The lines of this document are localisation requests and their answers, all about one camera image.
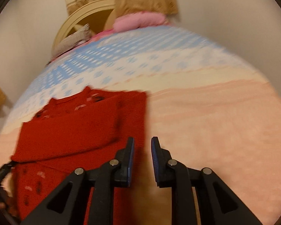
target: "patterned bed sheet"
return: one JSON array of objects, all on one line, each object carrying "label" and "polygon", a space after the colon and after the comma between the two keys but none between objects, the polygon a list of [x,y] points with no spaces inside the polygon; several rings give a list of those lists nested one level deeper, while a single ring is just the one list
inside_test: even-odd
[{"label": "patterned bed sheet", "polygon": [[50,98],[87,85],[149,93],[143,167],[148,182],[134,191],[141,224],[170,223],[170,192],[154,182],[152,136],[188,167],[212,168],[264,225],[281,215],[281,99],[240,57],[171,26],[112,34],[46,67],[8,117],[0,135],[0,165],[13,154],[22,122]]}]

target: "red shirt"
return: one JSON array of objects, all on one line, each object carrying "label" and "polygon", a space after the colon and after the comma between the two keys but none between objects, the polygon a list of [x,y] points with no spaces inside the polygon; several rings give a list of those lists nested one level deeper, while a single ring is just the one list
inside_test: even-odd
[{"label": "red shirt", "polygon": [[[98,168],[135,139],[135,177],[144,148],[145,92],[109,92],[86,87],[60,100],[51,99],[23,123],[13,161],[15,196],[24,219],[78,167]],[[129,189],[115,188],[114,224],[133,224]]]}]

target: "pink cushion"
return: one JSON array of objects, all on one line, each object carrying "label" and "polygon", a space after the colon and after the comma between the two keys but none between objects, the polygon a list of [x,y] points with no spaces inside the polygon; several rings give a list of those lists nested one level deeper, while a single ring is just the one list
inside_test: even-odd
[{"label": "pink cushion", "polygon": [[124,32],[153,25],[163,25],[167,22],[165,14],[138,12],[118,17],[114,22],[115,32]]}]

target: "white wall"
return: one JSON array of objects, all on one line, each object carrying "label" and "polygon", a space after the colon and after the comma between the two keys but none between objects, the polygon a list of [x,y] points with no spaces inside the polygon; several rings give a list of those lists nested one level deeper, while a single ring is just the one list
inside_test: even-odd
[{"label": "white wall", "polygon": [[10,0],[0,14],[0,87],[12,103],[50,59],[64,0]]},{"label": "white wall", "polygon": [[[178,0],[173,21],[259,68],[281,94],[281,9],[274,0]],[[50,58],[64,0],[10,0],[0,14],[0,86],[11,102]]]}]

